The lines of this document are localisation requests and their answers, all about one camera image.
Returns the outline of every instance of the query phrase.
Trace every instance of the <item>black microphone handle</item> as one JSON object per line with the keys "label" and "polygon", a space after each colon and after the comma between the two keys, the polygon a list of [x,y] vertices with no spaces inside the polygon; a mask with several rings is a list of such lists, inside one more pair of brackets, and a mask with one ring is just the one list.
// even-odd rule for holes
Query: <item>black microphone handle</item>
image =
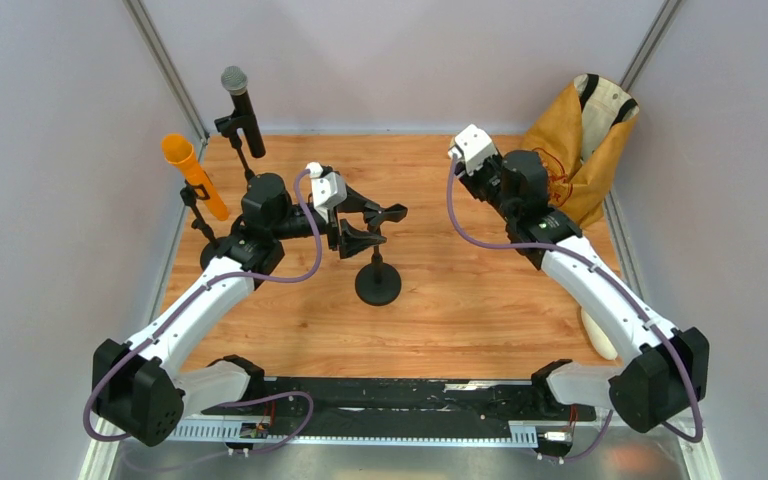
{"label": "black microphone handle", "polygon": [[260,158],[266,155],[266,147],[263,145],[263,136],[260,134],[260,127],[257,125],[257,117],[254,115],[254,108],[251,105],[249,91],[246,90],[240,95],[231,95],[234,102],[234,116],[245,115],[249,118],[243,126],[243,134],[246,136],[246,143],[249,144],[254,158]]}

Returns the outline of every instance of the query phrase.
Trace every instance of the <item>round black base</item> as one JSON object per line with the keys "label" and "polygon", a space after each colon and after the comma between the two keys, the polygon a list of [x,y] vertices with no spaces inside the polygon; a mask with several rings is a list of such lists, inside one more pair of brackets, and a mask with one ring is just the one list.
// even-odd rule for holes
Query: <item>round black base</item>
{"label": "round black base", "polygon": [[388,263],[381,264],[381,283],[375,283],[375,267],[369,264],[355,277],[355,292],[369,305],[381,307],[392,302],[402,291],[399,271]]}
{"label": "round black base", "polygon": [[[219,237],[216,240],[221,245],[222,242],[225,240],[225,237]],[[210,261],[213,260],[213,257],[215,256],[216,256],[216,248],[214,248],[213,245],[211,245],[210,242],[208,242],[208,244],[205,245],[204,248],[201,250],[201,255],[199,256],[199,265],[201,265],[202,272],[207,268],[207,264],[210,263]]]}

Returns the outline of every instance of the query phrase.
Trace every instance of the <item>white wall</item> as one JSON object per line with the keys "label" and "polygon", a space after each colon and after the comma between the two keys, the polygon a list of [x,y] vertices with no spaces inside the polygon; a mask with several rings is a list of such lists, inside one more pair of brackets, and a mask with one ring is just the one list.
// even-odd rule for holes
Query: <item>white wall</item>
{"label": "white wall", "polygon": [[105,338],[146,321],[184,120],[121,1],[0,1],[0,479],[75,478]]}
{"label": "white wall", "polygon": [[642,280],[711,341],[723,477],[768,479],[768,2],[686,2],[632,92],[616,190]]}
{"label": "white wall", "polygon": [[211,129],[237,64],[266,131],[521,133],[575,75],[619,80],[662,1],[145,3]]}

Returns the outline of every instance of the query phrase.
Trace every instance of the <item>cable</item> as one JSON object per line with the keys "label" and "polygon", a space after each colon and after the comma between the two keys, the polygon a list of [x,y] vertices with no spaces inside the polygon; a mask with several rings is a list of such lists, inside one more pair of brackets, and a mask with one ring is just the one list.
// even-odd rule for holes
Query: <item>cable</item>
{"label": "cable", "polygon": [[310,418],[313,415],[313,398],[307,393],[307,392],[283,392],[278,393],[276,395],[271,395],[268,397],[258,398],[257,400],[248,400],[245,402],[226,402],[226,403],[220,403],[217,405],[217,407],[226,407],[226,408],[239,408],[239,407],[251,407],[253,405],[260,405],[262,403],[267,402],[274,402],[275,400],[280,400],[282,398],[290,398],[294,396],[304,397],[305,400],[307,400],[308,403],[308,409],[307,409],[307,415],[305,415],[304,420],[302,420],[302,423],[299,424],[298,427],[296,427],[295,430],[293,430],[292,433],[287,435],[286,437],[282,438],[280,441],[265,447],[260,448],[257,450],[246,450],[246,449],[237,449],[237,450],[231,450],[230,452],[228,450],[223,450],[221,452],[215,452],[215,453],[209,453],[207,455],[204,455],[203,457],[199,457],[195,460],[190,460],[189,462],[184,462],[179,465],[175,465],[172,467],[141,467],[139,465],[135,465],[131,463],[130,460],[128,460],[127,453],[122,456],[122,463],[128,466],[128,468],[135,470],[140,473],[167,473],[167,472],[174,472],[175,470],[181,470],[184,468],[192,467],[193,465],[206,462],[208,460],[212,460],[214,458],[219,458],[225,455],[261,455],[264,453],[270,453],[274,452],[275,450],[283,447],[287,444],[290,440],[298,436],[299,433],[301,433],[302,430],[307,427],[307,424],[310,422]]}
{"label": "cable", "polygon": [[[463,227],[461,227],[460,223],[458,223],[458,219],[455,218],[455,205],[454,205],[454,201],[452,200],[452,190],[453,190],[453,185],[455,183],[455,178],[456,178],[455,168],[457,167],[457,165],[458,165],[458,159],[456,158],[452,160],[452,166],[449,169],[449,179],[446,182],[446,209],[449,213],[449,220],[452,222],[452,226],[455,228],[455,231],[458,232],[458,235],[460,235],[464,240],[478,247],[487,248],[491,250],[537,248],[542,250],[559,252],[569,257],[572,257],[578,260],[579,262],[583,263],[586,267],[588,267],[588,269],[592,269],[593,272],[597,273],[612,287],[614,287],[617,293],[619,293],[623,297],[623,299],[626,302],[628,302],[631,308],[637,313],[637,316],[644,323],[649,321],[649,315],[646,314],[646,311],[643,310],[643,307],[641,307],[640,304],[637,303],[634,297],[632,297],[632,295],[628,292],[628,290],[626,290],[625,286],[619,280],[614,278],[613,275],[604,271],[601,267],[596,265],[594,262],[590,261],[590,259],[588,259],[587,257],[579,254],[578,252],[574,252],[568,248],[560,247],[552,243],[523,242],[523,243],[499,244],[499,243],[482,242],[480,240],[476,240],[475,238],[472,238],[468,233],[466,233]],[[662,332],[661,329],[654,324],[650,326],[649,329],[652,331],[652,333],[655,334],[656,337],[658,337],[658,340],[660,340],[660,342],[667,349],[667,353],[670,355],[670,358],[672,359],[672,361],[675,362],[679,377],[681,377],[681,383],[684,384],[684,390],[685,390],[685,393],[687,393],[687,398],[690,403],[690,411],[693,414],[693,424],[695,427],[695,431],[694,431],[694,434],[691,436],[682,432],[681,430],[674,427],[668,422],[664,422],[663,425],[664,427],[667,428],[667,430],[675,433],[682,439],[691,443],[699,443],[702,441],[702,436],[704,433],[702,431],[702,413],[699,411],[699,401],[696,399],[696,392],[694,392],[693,384],[690,382],[690,374],[687,372],[687,368],[684,366],[684,362],[681,360],[681,357],[679,356],[675,347],[669,341],[667,336],[664,335],[664,332]],[[604,426],[602,427],[603,431],[607,430],[608,423],[610,422],[605,422]],[[594,441],[594,444],[601,441],[602,437],[603,435],[597,436],[596,440]],[[590,453],[591,451],[592,449],[590,448],[585,450],[585,452],[587,453]]]}
{"label": "cable", "polygon": [[199,288],[193,291],[192,294],[190,294],[187,298],[184,299],[183,302],[181,302],[180,305],[169,315],[169,317],[164,321],[162,324],[160,324],[159,327],[157,327],[157,330],[154,331],[152,336],[150,338],[145,339],[141,344],[137,345],[134,349],[132,349],[130,352],[128,352],[127,355],[122,357],[122,360],[119,360],[113,367],[103,376],[101,377],[101,380],[98,382],[98,384],[93,388],[92,392],[90,393],[90,397],[87,399],[86,405],[84,405],[84,412],[83,412],[83,423],[84,423],[84,430],[86,430],[87,435],[89,435],[94,440],[98,440],[99,442],[118,442],[120,440],[124,440],[128,437],[130,437],[129,434],[123,433],[119,435],[102,435],[95,431],[95,429],[92,426],[92,422],[90,421],[90,412],[92,411],[92,406],[95,403],[96,399],[98,399],[99,394],[104,389],[104,387],[107,386],[108,383],[110,383],[110,379],[113,378],[114,375],[116,375],[119,370],[122,369],[132,358],[137,356],[140,352],[148,348],[151,343],[157,339],[160,335],[163,334],[170,326],[172,326],[172,323],[175,322],[175,320],[178,319],[179,316],[181,316],[182,313],[184,313],[184,310],[187,309],[187,307],[190,306],[190,304],[195,301],[196,298],[198,298],[199,295],[206,292],[209,287],[212,287],[214,284],[221,282],[222,280],[227,280],[229,278],[253,278],[256,280],[264,280],[267,282],[275,282],[275,283],[299,283],[304,280],[307,280],[308,278],[312,277],[314,273],[319,269],[319,265],[322,263],[322,240],[319,238],[319,229],[316,227],[316,221],[313,219],[313,215],[310,213],[310,208],[308,208],[307,203],[302,201],[302,192],[301,188],[299,187],[299,184],[301,183],[302,179],[310,174],[310,170],[305,169],[298,175],[296,175],[295,180],[293,181],[293,190],[296,194],[296,200],[299,202],[299,205],[302,207],[302,213],[304,213],[305,218],[307,219],[308,223],[310,223],[310,228],[313,231],[313,240],[316,243],[316,259],[313,262],[313,266],[310,267],[310,270],[307,271],[307,273],[303,275],[299,275],[298,277],[273,277],[270,275],[264,275],[262,273],[255,273],[255,272],[231,272],[231,273],[224,273],[222,275],[217,275],[210,280],[206,282],[205,285],[201,285]]}

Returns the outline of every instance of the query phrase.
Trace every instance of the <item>wooden table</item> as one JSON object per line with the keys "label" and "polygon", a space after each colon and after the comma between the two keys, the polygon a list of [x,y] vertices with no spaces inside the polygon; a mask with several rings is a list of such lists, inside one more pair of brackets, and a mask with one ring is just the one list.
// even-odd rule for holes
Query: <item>wooden table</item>
{"label": "wooden table", "polygon": [[[326,250],[316,275],[295,285],[263,284],[234,307],[190,355],[185,369],[228,354],[245,357],[267,375],[425,378],[528,378],[552,360],[604,364],[590,347],[578,306],[560,286],[512,251],[474,247],[452,229],[445,189],[450,136],[267,136],[267,155],[251,161],[256,172],[292,179],[308,162],[337,168],[361,194],[409,212],[384,224],[386,262],[402,276],[399,298],[371,307],[354,292],[357,271],[371,250],[340,260]],[[503,152],[519,137],[497,136]],[[221,137],[207,150],[205,169],[231,211],[223,223],[205,215],[217,234],[240,214],[245,188],[235,152]],[[304,182],[307,195],[309,182]],[[476,238],[506,242],[504,224],[486,204],[455,185],[455,209]],[[362,228],[358,216],[349,222]],[[604,222],[585,232],[612,268],[617,261]],[[164,308],[198,277],[205,240],[187,228],[166,292]],[[275,275],[294,276],[313,263],[312,239],[284,242]]]}

